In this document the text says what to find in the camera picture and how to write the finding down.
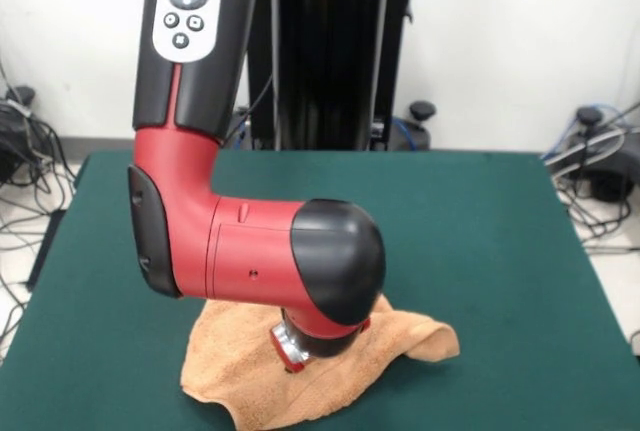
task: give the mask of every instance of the white wall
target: white wall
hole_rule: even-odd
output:
[[[412,0],[397,95],[444,148],[542,150],[580,104],[640,98],[640,0]],[[0,0],[10,77],[62,135],[131,137],[142,0]],[[239,103],[247,100],[246,82]]]

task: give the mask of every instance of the silver metal part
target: silver metal part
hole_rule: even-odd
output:
[[[284,322],[275,326],[271,332],[292,364],[304,364],[311,359],[311,355],[307,351],[300,349],[295,338],[289,335]]]

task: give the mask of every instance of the screw hole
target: screw hole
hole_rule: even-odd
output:
[[[142,205],[142,191],[136,191],[134,195],[131,197],[131,202],[134,206]]]
[[[140,267],[143,269],[145,273],[149,272],[149,265],[151,264],[151,260],[146,256],[140,256],[138,258],[138,262],[140,263]]]

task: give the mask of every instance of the black joint cap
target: black joint cap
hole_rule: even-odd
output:
[[[9,88],[5,99],[16,101],[24,106],[31,106],[31,103],[36,97],[36,91],[29,86],[16,86],[15,88]]]
[[[578,109],[578,111],[576,112],[576,117],[578,118],[578,122],[580,124],[586,126],[587,128],[592,128],[602,121],[604,115],[598,108],[585,106]]]
[[[382,291],[385,252],[373,219],[344,201],[313,200],[296,213],[291,246],[316,307],[344,326],[364,322]]]
[[[409,106],[409,112],[416,121],[421,123],[436,115],[436,107],[429,101],[416,101]]]

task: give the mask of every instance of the cloth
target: cloth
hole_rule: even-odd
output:
[[[268,335],[281,319],[275,307],[207,302],[189,338],[184,392],[223,405],[239,430],[275,429],[350,405],[402,354],[429,362],[459,354],[449,325],[394,310],[381,297],[371,326],[351,348],[289,374]]]

